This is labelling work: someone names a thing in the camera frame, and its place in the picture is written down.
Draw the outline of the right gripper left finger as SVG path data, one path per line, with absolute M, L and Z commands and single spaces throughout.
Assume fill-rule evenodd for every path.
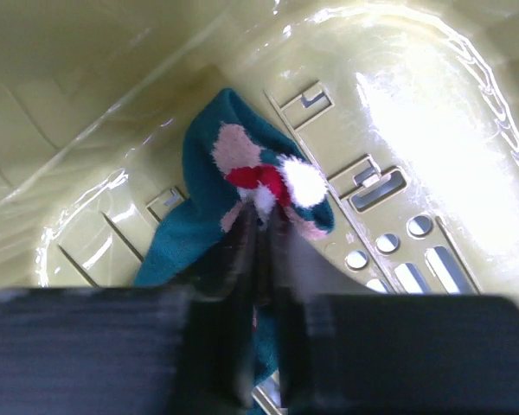
M 257 216 L 154 288 L 0 290 L 0 414 L 243 414 Z

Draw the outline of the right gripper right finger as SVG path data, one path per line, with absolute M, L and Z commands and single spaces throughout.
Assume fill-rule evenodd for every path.
M 276 210 L 266 232 L 279 378 L 291 414 L 519 414 L 519 306 L 380 294 Z

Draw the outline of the green sock with reindeer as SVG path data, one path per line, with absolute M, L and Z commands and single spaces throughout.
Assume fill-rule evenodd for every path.
M 308 240 L 335 228 L 323 175 L 233 89 L 219 91 L 190 123 L 182 161 L 189 196 L 161 220 L 137 287 L 165 284 L 191 265 L 228 233 L 248 202 L 263 223 L 281 208 Z

